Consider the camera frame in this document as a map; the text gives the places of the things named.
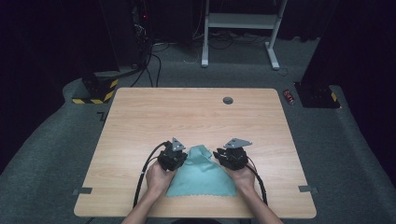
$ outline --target metal bracket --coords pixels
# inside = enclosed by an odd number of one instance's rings
[[[186,149],[175,137],[172,138],[172,150],[180,151]]]
[[[300,192],[311,192],[311,194],[318,193],[318,188],[311,187],[309,185],[307,185],[307,186],[299,186],[298,189],[300,190]]]
[[[92,192],[92,188],[74,189],[74,190],[73,190],[73,195],[91,194],[91,192]]]
[[[239,148],[239,147],[246,147],[246,146],[251,146],[253,143],[242,140],[239,138],[233,138],[231,139],[230,142],[228,142],[226,145],[224,145],[225,148]]]

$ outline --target small round object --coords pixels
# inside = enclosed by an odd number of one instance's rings
[[[231,98],[229,96],[226,96],[226,97],[223,98],[223,103],[226,104],[226,105],[230,105],[230,104],[233,103],[233,98]]]

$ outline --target forearm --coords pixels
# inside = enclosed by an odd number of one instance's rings
[[[283,223],[279,217],[262,201],[254,189],[240,189],[242,197],[260,224]]]
[[[158,193],[146,192],[139,203],[134,209],[128,214],[128,216],[122,221],[121,224],[143,224],[146,221],[146,217],[155,201],[160,197]]]

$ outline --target gray carpet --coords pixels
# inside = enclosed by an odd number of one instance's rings
[[[209,67],[201,68],[201,49],[171,45],[156,52],[163,63],[160,87],[290,89],[296,98],[281,98],[290,130],[309,185],[318,188],[313,219],[285,219],[285,223],[396,223],[396,192],[353,119],[340,87],[331,86],[340,109],[302,107],[293,88],[300,81],[318,41],[277,40],[276,56],[282,69],[273,71],[262,42],[233,44],[209,50]],[[211,41],[216,47],[224,42]],[[154,51],[166,45],[156,46]],[[149,71],[156,77],[158,61]],[[130,86],[137,75],[122,77],[119,87]],[[71,103],[80,80],[64,87],[66,103],[25,141],[0,177],[0,223],[85,223],[76,217],[82,186],[103,122],[98,112],[107,105]],[[149,87],[145,73],[136,87]],[[120,223],[122,217],[99,217],[95,223]]]

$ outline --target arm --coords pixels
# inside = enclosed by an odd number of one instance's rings
[[[155,161],[146,172],[148,190],[121,224],[143,224],[152,205],[165,194],[176,171],[165,172]]]
[[[227,171],[248,208],[260,224],[283,223],[257,194],[254,189],[255,175],[248,168],[245,167],[237,171],[227,169]]]

